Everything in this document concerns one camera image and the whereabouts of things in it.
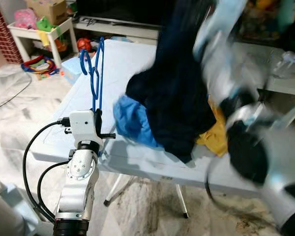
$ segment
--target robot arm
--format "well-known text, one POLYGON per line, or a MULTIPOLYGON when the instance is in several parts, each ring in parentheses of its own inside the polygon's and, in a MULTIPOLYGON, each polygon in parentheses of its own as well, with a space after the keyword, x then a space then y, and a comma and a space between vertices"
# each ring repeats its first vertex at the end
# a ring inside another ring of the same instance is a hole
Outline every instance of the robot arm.
POLYGON ((254 183, 283 235, 295 235, 295 127, 257 102, 256 88, 235 79, 223 31, 205 48, 201 62, 208 93, 226 119, 231 165, 254 183))
POLYGON ((56 212, 55 236, 86 235, 89 228, 94 187, 99 171, 97 159, 103 149, 104 138, 116 138, 115 134, 101 134, 102 112, 75 111, 70 114, 70 128, 76 150, 71 150, 72 159, 66 166, 65 186, 56 212))

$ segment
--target cable connector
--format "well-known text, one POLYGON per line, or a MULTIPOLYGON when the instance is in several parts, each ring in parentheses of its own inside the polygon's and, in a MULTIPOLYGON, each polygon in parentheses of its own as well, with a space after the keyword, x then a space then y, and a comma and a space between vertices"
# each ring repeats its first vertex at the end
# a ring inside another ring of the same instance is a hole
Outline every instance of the cable connector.
POLYGON ((71 127, 69 117, 64 117, 62 119, 58 119, 57 124, 60 124, 64 127, 71 127))
POLYGON ((99 138, 101 139, 115 139, 116 138, 116 134, 100 134, 98 135, 99 138))

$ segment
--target white shelf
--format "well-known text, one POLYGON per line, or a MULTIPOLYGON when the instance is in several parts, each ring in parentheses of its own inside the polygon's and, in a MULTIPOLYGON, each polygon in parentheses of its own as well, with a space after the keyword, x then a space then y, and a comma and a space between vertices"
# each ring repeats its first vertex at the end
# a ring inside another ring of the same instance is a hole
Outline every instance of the white shelf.
POLYGON ((92 25, 87 25, 85 23, 76 23, 73 24, 73 27, 81 30, 90 30, 104 33, 115 33, 121 35, 127 35, 132 37, 139 38, 147 38, 157 40, 158 38, 158 30, 153 29, 145 29, 142 27, 135 26, 121 26, 121 25, 113 25, 111 23, 94 23, 92 25))
MULTIPOLYGON (((25 49, 25 46, 23 45, 20 38, 30 38, 30 39, 40 40, 40 37, 37 34, 37 31, 34 29, 24 29, 24 28, 15 27, 14 23, 8 25, 7 27, 11 31, 12 37, 16 43, 16 46, 18 47, 18 49, 20 51, 23 61, 29 61, 30 56, 28 55, 28 53, 25 49)), ((62 24, 59 25, 59 28, 60 28, 61 34, 63 34, 66 31, 70 32, 72 48, 73 48, 73 51, 75 53, 77 53, 78 47, 76 44, 76 38, 74 35, 74 31, 73 31, 72 19, 69 17, 65 22, 63 22, 62 24)), ((49 43, 51 45, 55 64, 58 68, 61 68, 61 58, 60 58, 57 46, 55 44, 55 40, 58 37, 60 37, 60 35, 58 35, 58 31, 56 29, 53 29, 50 32, 46 32, 46 35, 47 35, 49 43)))

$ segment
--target blurred robot arm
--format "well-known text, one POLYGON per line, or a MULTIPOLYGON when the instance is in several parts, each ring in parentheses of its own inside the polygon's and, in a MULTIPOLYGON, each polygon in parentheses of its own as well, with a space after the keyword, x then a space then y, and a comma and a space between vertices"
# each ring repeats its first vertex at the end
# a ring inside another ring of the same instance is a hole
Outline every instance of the blurred robot arm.
POLYGON ((279 116, 257 102, 256 88, 235 78, 228 36, 245 3, 219 2, 199 30, 194 57, 201 63, 211 99, 225 116, 232 167, 257 187, 279 231, 294 236, 295 127, 289 124, 295 108, 279 116))

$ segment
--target white table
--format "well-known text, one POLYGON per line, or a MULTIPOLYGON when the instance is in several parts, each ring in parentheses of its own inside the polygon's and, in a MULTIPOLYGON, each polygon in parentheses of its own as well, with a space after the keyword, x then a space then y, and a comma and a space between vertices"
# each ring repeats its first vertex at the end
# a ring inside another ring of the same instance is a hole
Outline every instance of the white table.
MULTIPOLYGON (((131 76, 152 64, 155 49, 152 45, 105 40, 102 133, 113 131, 113 103, 125 92, 131 76)), ((89 109, 91 104, 89 76, 82 75, 55 112, 52 121, 68 116, 74 110, 89 109)), ((42 133, 31 148, 34 157, 57 162, 67 160, 70 149, 75 149, 74 140, 63 130, 60 126, 54 126, 42 133)), ((193 160, 186 165, 162 148, 150 148, 117 134, 115 140, 106 140, 98 167, 102 171, 203 187, 213 154, 205 146, 196 145, 192 156, 193 160)), ((212 188, 224 192, 256 196, 255 188, 241 180, 231 168, 228 154, 212 172, 210 182, 212 188)))
MULTIPOLYGON (((248 43, 234 43, 234 53, 238 63, 238 76, 251 80, 257 88, 262 89, 265 75, 268 73, 267 67, 275 68, 282 59, 284 50, 248 43), (267 64, 265 61, 271 52, 273 54, 271 63, 267 64)), ((295 95, 295 64, 285 72, 284 77, 281 79, 270 75, 266 90, 295 95)))
MULTIPOLYGON (((19 28, 19 27, 15 27, 14 23, 10 24, 7 26, 12 34, 12 37, 15 41, 16 46, 18 47, 21 57, 23 59, 23 61, 29 61, 30 57, 21 41, 20 38, 31 38, 31 39, 37 39, 40 40, 39 35, 37 34, 36 30, 33 29, 24 29, 24 28, 19 28)), ((72 25, 72 19, 69 17, 65 22, 63 22, 62 24, 59 25, 61 34, 63 34, 66 31, 70 32, 70 38, 71 38, 71 44, 72 44, 72 49, 73 52, 77 53, 78 47, 77 47, 77 40, 75 38, 74 35, 74 30, 73 30, 73 25, 72 25)), ((60 37, 60 35, 58 35, 58 32, 56 29, 53 29, 50 32, 46 32, 50 46, 51 46, 51 50, 53 52, 53 57, 54 57, 54 61, 55 64, 58 68, 61 68, 61 58, 55 43, 55 40, 57 38, 60 37)))

